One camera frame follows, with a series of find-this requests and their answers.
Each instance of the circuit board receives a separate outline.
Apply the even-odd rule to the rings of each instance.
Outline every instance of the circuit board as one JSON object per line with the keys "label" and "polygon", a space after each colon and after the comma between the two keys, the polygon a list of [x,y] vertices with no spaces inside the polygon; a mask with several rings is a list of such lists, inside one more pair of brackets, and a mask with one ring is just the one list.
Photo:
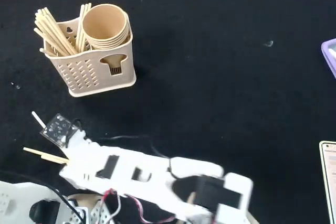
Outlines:
{"label": "circuit board", "polygon": [[76,125],[61,114],[56,114],[40,134],[60,148],[63,148],[67,147],[66,139],[70,139],[77,130],[79,128]]}

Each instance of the beige plastic basket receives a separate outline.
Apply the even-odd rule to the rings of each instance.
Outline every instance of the beige plastic basket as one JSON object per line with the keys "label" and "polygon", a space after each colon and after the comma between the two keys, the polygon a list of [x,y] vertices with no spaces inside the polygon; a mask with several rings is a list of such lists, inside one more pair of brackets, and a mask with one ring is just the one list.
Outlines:
{"label": "beige plastic basket", "polygon": [[[75,44],[79,18],[57,23],[71,44]],[[73,97],[82,97],[132,86],[136,81],[132,51],[133,33],[126,42],[109,50],[89,50],[64,57],[45,56],[52,62]],[[44,40],[44,49],[58,54]]]}

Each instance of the cable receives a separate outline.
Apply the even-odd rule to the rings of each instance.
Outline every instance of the cable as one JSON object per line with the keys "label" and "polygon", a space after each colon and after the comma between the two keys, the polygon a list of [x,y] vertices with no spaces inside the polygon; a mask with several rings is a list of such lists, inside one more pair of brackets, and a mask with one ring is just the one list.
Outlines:
{"label": "cable", "polygon": [[16,177],[19,177],[19,178],[24,178],[24,179],[27,179],[35,184],[39,184],[41,186],[45,186],[45,187],[48,187],[50,190],[52,190],[64,203],[65,205],[67,205],[71,211],[74,212],[74,214],[78,217],[78,219],[80,220],[80,223],[81,224],[85,224],[85,221],[84,219],[82,218],[82,216],[77,212],[77,210],[63,197],[63,195],[53,186],[47,184],[47,183],[44,183],[42,182],[41,180],[39,179],[36,179],[36,178],[33,178],[33,177],[30,177],[30,176],[27,176],[27,175],[23,175],[23,174],[19,174],[19,173],[14,173],[14,172],[8,172],[6,170],[0,170],[0,173],[2,174],[5,174],[5,175],[10,175],[10,176],[16,176]]}
{"label": "cable", "polygon": [[133,199],[133,200],[135,201],[135,203],[136,203],[136,205],[137,205],[137,208],[138,208],[138,212],[139,212],[139,216],[140,216],[140,221],[141,221],[142,223],[144,223],[144,224],[154,224],[154,223],[156,223],[156,224],[162,224],[162,223],[171,222],[171,221],[175,220],[175,218],[176,218],[175,216],[171,216],[171,217],[169,217],[169,218],[167,218],[167,219],[160,220],[160,221],[158,221],[158,222],[147,221],[147,220],[143,217],[143,207],[142,207],[141,202],[140,202],[137,198],[135,198],[135,197],[133,197],[133,196],[131,196],[131,195],[128,195],[128,194],[125,194],[125,195],[128,196],[129,198],[131,198],[131,199]]}
{"label": "cable", "polygon": [[96,221],[96,224],[99,224],[100,223],[100,217],[101,217],[101,211],[103,209],[103,205],[104,205],[104,201],[106,200],[106,197],[109,196],[111,193],[113,193],[113,189],[109,189],[107,190],[103,197],[101,197],[101,200],[100,200],[100,208],[99,208],[99,213],[98,213],[98,219]]}
{"label": "cable", "polygon": [[162,157],[162,158],[168,158],[169,159],[169,167],[168,167],[167,171],[172,175],[173,178],[180,179],[179,177],[177,177],[173,173],[171,158],[169,158],[166,155],[163,155],[161,152],[159,152],[158,149],[156,149],[155,146],[153,145],[153,141],[152,141],[152,139],[148,135],[134,135],[134,136],[131,136],[131,135],[120,135],[120,136],[113,136],[113,137],[101,137],[101,138],[99,138],[99,140],[119,140],[119,139],[123,139],[123,138],[128,138],[128,139],[145,138],[145,139],[148,139],[148,141],[150,143],[150,147],[151,147],[153,153],[156,156],[159,156],[159,157]]}
{"label": "cable", "polygon": [[114,216],[116,216],[119,212],[120,212],[120,209],[121,209],[121,201],[120,201],[120,196],[119,196],[119,194],[118,194],[118,192],[117,191],[115,191],[115,193],[117,194],[117,199],[118,199],[118,208],[116,209],[116,211],[113,213],[113,214],[111,214],[111,217],[110,217],[110,219],[108,219],[106,222],[105,222],[105,224],[108,224],[112,219],[113,219],[113,217]]}

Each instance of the wooden chopstick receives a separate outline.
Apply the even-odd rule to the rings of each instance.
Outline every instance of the wooden chopstick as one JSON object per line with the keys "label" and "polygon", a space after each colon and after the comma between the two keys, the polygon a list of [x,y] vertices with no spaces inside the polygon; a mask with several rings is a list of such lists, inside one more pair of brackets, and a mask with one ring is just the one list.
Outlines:
{"label": "wooden chopstick", "polygon": [[49,16],[45,16],[46,19],[48,20],[49,24],[53,28],[54,32],[58,36],[59,40],[63,43],[64,47],[68,50],[70,54],[77,54],[76,50],[72,46],[72,44],[67,40],[65,37],[64,33],[61,31],[57,23],[53,22]]}
{"label": "wooden chopstick", "polygon": [[54,33],[50,30],[50,28],[48,27],[48,25],[46,25],[44,23],[44,19],[43,17],[40,17],[39,20],[35,21],[35,25],[46,35],[48,35],[49,37],[51,37],[54,42],[59,46],[59,48],[61,48],[64,52],[68,52],[68,50],[64,47],[64,45],[62,44],[62,42],[58,39],[57,36],[54,35]]}
{"label": "wooden chopstick", "polygon": [[44,48],[40,48],[40,52],[46,54],[46,55],[49,55],[49,56],[52,56],[52,57],[58,57],[56,54],[54,54],[53,52],[49,52],[47,50],[45,50]]}
{"label": "wooden chopstick", "polygon": [[37,10],[35,16],[35,24],[40,30],[34,29],[34,31],[57,49],[61,56],[77,54],[47,7]]}
{"label": "wooden chopstick", "polygon": [[63,157],[59,157],[59,156],[55,156],[55,155],[51,155],[49,153],[46,152],[41,152],[35,149],[31,149],[31,148],[27,148],[27,147],[23,147],[24,151],[30,152],[30,153],[34,153],[37,155],[40,155],[42,159],[47,159],[47,160],[54,160],[54,161],[59,161],[62,162],[62,164],[68,164],[70,160],[68,160],[67,158],[63,158]]}
{"label": "wooden chopstick", "polygon": [[65,161],[62,161],[62,160],[59,160],[59,159],[56,159],[56,158],[52,158],[52,157],[49,157],[49,156],[45,156],[45,155],[42,155],[41,158],[44,159],[44,160],[47,160],[47,161],[57,163],[57,164],[68,164],[68,162],[65,162]]}
{"label": "wooden chopstick", "polygon": [[80,14],[79,14],[76,45],[75,45],[75,48],[78,52],[80,52],[80,50],[79,50],[79,37],[80,37],[81,30],[82,30],[82,19],[83,19],[83,16],[84,16],[84,8],[85,8],[85,5],[80,6]]}
{"label": "wooden chopstick", "polygon": [[34,32],[36,32],[39,36],[41,36],[45,41],[47,41],[52,47],[56,48],[56,50],[62,55],[66,56],[67,53],[65,53],[62,49],[59,48],[59,46],[46,34],[42,33],[39,29],[34,28]]}
{"label": "wooden chopstick", "polygon": [[[83,13],[83,17],[86,15],[86,13],[91,9],[91,3],[85,4],[84,6],[84,13]],[[81,28],[80,31],[80,37],[79,37],[79,52],[83,52],[85,49],[85,35],[83,32],[83,28]]]}

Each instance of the black table surface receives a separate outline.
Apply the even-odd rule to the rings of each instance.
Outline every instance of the black table surface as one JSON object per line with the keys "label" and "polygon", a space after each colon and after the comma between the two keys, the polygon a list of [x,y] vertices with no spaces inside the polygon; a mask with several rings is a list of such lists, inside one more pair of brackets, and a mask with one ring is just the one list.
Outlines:
{"label": "black table surface", "polygon": [[[85,2],[129,14],[134,86],[73,98],[38,51],[35,11],[48,6],[57,20],[70,20]],[[80,118],[93,139],[148,134],[167,156],[250,177],[249,210],[261,223],[328,223],[319,142],[336,136],[336,81],[320,48],[336,37],[333,0],[0,3],[1,169],[75,192],[58,176],[60,166],[22,151],[61,155],[30,112],[45,121],[61,113]],[[120,145],[150,153],[145,141]]]}

